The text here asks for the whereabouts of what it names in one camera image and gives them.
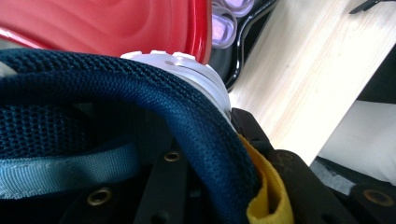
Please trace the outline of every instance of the wooden board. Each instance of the wooden board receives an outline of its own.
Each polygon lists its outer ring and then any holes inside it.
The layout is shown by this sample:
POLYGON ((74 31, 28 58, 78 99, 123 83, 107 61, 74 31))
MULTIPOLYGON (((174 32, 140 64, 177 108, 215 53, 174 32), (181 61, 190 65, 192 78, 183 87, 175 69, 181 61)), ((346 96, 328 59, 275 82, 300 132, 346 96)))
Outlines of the wooden board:
POLYGON ((310 164, 396 43, 396 2, 280 0, 230 93, 310 164))

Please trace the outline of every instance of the red plastic lid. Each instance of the red plastic lid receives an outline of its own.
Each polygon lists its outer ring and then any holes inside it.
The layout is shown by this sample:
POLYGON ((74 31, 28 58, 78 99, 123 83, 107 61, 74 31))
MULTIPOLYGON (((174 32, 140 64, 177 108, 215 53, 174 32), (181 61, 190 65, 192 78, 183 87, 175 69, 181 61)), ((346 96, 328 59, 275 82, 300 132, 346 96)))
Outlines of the red plastic lid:
POLYGON ((0 8, 0 37, 31 48, 210 56, 211 0, 2 0, 0 8))

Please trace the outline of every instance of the mesh padding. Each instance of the mesh padding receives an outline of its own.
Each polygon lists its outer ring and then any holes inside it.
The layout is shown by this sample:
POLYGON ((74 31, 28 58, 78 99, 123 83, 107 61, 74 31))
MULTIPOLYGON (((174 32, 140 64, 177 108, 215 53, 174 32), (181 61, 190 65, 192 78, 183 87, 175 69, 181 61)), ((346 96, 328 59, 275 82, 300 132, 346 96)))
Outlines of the mesh padding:
POLYGON ((193 86, 128 60, 37 49, 0 51, 18 74, 0 78, 0 104, 128 102, 162 116, 207 188, 222 223, 247 223, 260 182, 236 133, 193 86))
POLYGON ((0 159, 68 155, 92 148, 87 118, 78 112, 55 105, 1 105, 0 159))

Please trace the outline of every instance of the yellow fabric tab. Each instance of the yellow fabric tab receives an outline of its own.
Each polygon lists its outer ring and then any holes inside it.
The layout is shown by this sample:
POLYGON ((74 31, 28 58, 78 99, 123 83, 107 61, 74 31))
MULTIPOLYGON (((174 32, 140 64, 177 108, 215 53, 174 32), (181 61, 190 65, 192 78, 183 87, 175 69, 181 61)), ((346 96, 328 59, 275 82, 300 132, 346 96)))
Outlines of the yellow fabric tab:
POLYGON ((294 223, 289 196, 276 169, 242 135, 239 134, 239 138, 262 180, 262 188, 247 208, 249 222, 251 224, 294 223))

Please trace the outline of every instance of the white surface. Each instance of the white surface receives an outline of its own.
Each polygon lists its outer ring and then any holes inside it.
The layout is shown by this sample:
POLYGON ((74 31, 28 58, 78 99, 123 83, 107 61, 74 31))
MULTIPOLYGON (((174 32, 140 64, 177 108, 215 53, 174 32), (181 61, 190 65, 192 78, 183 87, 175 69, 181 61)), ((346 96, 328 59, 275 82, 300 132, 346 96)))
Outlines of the white surface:
POLYGON ((319 156, 396 185, 396 105, 357 101, 319 156))

